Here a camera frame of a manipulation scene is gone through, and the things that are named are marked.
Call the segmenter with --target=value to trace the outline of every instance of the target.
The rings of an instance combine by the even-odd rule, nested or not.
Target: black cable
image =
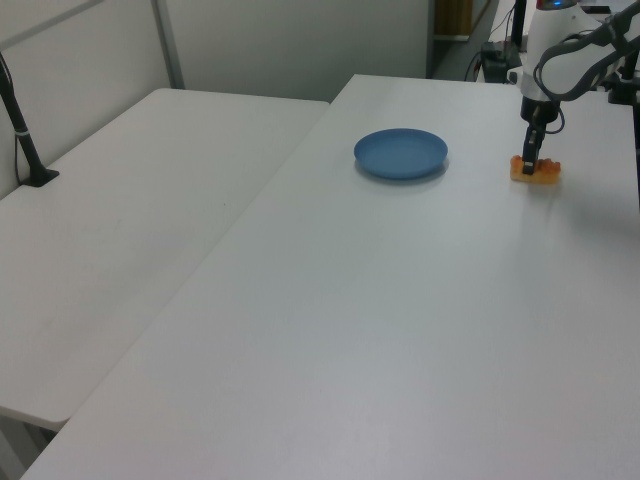
[[[494,32],[499,29],[502,24],[507,20],[507,17],[511,16],[513,14],[513,11],[515,10],[516,6],[514,5],[513,7],[511,7],[511,10],[509,10],[507,12],[507,14],[504,16],[504,18],[502,19],[502,21],[500,22],[500,25],[498,25],[496,28],[494,28],[493,30],[491,30],[491,33],[489,34],[489,36],[493,35]]]
[[[507,20],[507,28],[504,29],[504,49],[505,49],[505,51],[507,49],[507,37],[509,36],[509,22],[511,21],[511,15],[513,15],[513,11],[514,11],[513,9],[514,8],[516,8],[516,7],[513,7],[509,11],[509,20]]]
[[[13,169],[16,173],[16,182],[18,182],[18,186],[22,185],[22,180],[20,180],[20,174],[18,173],[18,135],[14,135],[14,153],[13,153]]]
[[[566,122],[564,120],[564,112],[560,108],[560,105],[558,105],[558,113],[560,114],[560,122],[561,122],[560,123],[560,128],[558,128],[557,130],[554,130],[552,132],[550,132],[550,131],[544,132],[547,135],[556,135],[557,133],[560,133],[562,130],[564,130],[564,126],[566,125]]]
[[[464,74],[465,82],[467,81],[467,78],[469,78],[469,71],[471,70],[471,65],[473,65],[473,62],[476,60],[476,58],[478,58],[479,55],[480,55],[480,52],[476,52],[476,54],[473,56],[473,58],[469,62],[469,66],[467,67],[467,72]]]
[[[0,64],[2,64],[2,68],[7,74],[7,78],[9,79],[9,85],[13,88],[13,78],[11,78],[11,72],[9,71],[9,67],[7,66],[7,62],[5,62],[4,57],[2,56],[2,52],[0,52]]]
[[[9,67],[7,66],[7,62],[2,56],[2,52],[0,52],[0,66],[2,66],[2,69],[7,75],[9,85],[13,90],[13,78],[11,77],[11,72],[9,71]],[[13,169],[16,174],[16,182],[18,183],[18,186],[20,186],[22,185],[22,181],[20,180],[20,174],[18,173],[18,135],[14,134],[13,137]]]

